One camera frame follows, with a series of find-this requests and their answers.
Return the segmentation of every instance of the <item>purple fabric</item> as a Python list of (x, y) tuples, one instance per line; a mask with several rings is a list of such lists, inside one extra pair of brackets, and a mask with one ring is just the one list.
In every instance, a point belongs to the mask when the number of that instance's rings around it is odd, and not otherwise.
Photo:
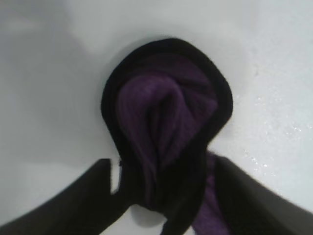
[[(187, 58), (157, 54), (134, 66), (118, 95), (119, 125), (131, 142), (145, 175), (145, 199), (153, 197), (157, 173), (179, 156), (218, 107), (209, 79)], [(199, 235), (214, 228), (224, 235), (214, 196), (214, 178), (207, 179), (206, 199), (195, 220)]]
[(198, 235), (230, 235), (215, 194), (215, 158), (207, 153), (207, 178), (203, 203), (192, 227)]

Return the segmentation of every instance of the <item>garment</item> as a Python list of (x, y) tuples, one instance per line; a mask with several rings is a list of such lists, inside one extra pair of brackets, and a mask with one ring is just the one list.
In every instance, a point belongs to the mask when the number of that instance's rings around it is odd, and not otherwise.
[(162, 235), (191, 225), (197, 235), (312, 234), (310, 213), (207, 150), (232, 109), (227, 81), (197, 48), (179, 39), (143, 45), (115, 68), (101, 101), (121, 157), (118, 191), (101, 159), (0, 235), (98, 235), (133, 204), (167, 218)]

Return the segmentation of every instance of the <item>black trim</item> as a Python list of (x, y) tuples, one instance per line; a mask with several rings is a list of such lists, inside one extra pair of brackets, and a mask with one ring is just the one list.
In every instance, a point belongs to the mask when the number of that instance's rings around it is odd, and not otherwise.
[[(159, 53), (178, 54), (198, 66), (210, 80), (219, 104), (214, 115), (189, 142), (175, 163), (159, 175), (154, 203), (147, 205), (143, 197), (138, 200), (139, 204), (161, 212), (169, 219), (164, 225), (162, 234), (179, 235), (188, 229), (201, 206), (206, 180), (206, 148), (229, 120), (233, 110), (233, 99), (228, 83), (216, 66), (188, 42), (180, 39), (151, 42), (128, 55), (112, 72), (105, 85), (101, 113), (123, 164), (137, 171), (137, 182), (140, 187), (144, 188), (143, 170), (131, 144), (119, 127), (115, 104), (120, 88), (127, 82), (126, 73), (133, 70), (138, 61)], [(182, 212), (182, 208), (188, 208), (190, 213)]]

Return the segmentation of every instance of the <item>folded cloth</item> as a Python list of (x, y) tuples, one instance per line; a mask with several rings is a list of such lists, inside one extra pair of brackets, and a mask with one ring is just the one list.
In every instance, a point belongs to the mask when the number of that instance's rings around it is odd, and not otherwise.
[(216, 200), (211, 206), (202, 201), (214, 198), (207, 145), (230, 118), (232, 104), (214, 64), (179, 39), (140, 47), (107, 81), (102, 115), (123, 165), (136, 169), (142, 193), (132, 198), (168, 218), (162, 234), (183, 234), (200, 207), (199, 235), (215, 228), (227, 234)]

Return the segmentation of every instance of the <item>white surface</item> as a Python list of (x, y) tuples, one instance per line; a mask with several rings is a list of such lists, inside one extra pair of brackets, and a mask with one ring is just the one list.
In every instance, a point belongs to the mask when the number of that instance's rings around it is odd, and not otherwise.
[[(232, 88), (232, 119), (210, 148), (313, 212), (312, 12), (311, 0), (0, 1), (0, 224), (117, 159), (105, 80), (168, 36), (203, 50)], [(105, 234), (159, 233), (162, 219), (138, 215)]]

